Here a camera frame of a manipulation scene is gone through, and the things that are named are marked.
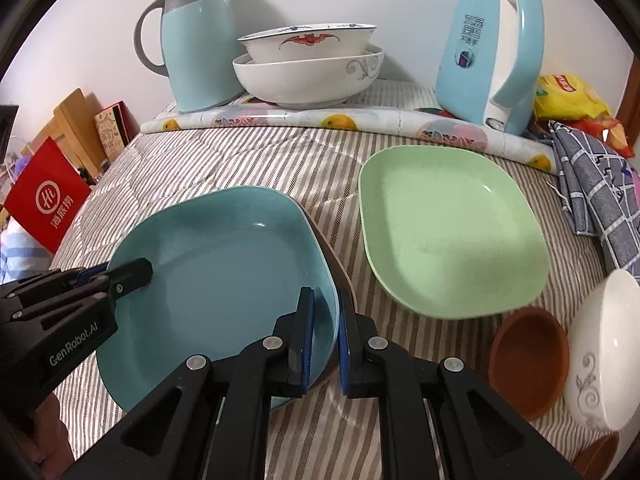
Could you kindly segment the person's left hand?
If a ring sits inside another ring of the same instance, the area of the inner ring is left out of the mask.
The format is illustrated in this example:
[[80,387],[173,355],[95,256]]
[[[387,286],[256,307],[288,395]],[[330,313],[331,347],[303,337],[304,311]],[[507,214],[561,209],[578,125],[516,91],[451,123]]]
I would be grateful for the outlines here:
[[31,436],[19,434],[26,455],[40,467],[46,479],[61,479],[74,462],[68,430],[60,419],[60,402],[51,393],[30,413],[35,429]]

